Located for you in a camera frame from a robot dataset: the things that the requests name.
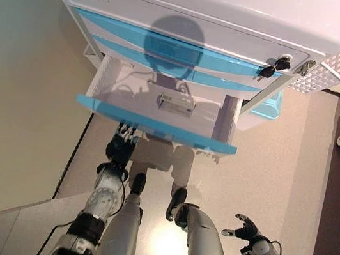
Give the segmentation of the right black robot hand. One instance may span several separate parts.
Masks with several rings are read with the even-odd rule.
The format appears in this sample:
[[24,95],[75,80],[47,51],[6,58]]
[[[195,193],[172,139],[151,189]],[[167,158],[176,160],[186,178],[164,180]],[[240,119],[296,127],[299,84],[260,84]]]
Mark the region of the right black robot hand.
[[221,231],[223,236],[235,237],[250,242],[254,237],[260,235],[259,229],[255,223],[253,223],[253,221],[248,218],[248,216],[245,216],[241,213],[236,213],[235,217],[243,223],[242,227],[234,230],[224,229]]

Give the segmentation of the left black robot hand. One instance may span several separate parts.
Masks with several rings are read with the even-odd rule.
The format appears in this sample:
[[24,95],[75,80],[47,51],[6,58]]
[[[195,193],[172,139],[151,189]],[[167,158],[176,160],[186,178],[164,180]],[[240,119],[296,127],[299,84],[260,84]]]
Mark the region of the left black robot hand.
[[122,168],[127,166],[139,139],[135,135],[136,130],[129,124],[119,123],[113,138],[105,149],[106,157],[110,163]]

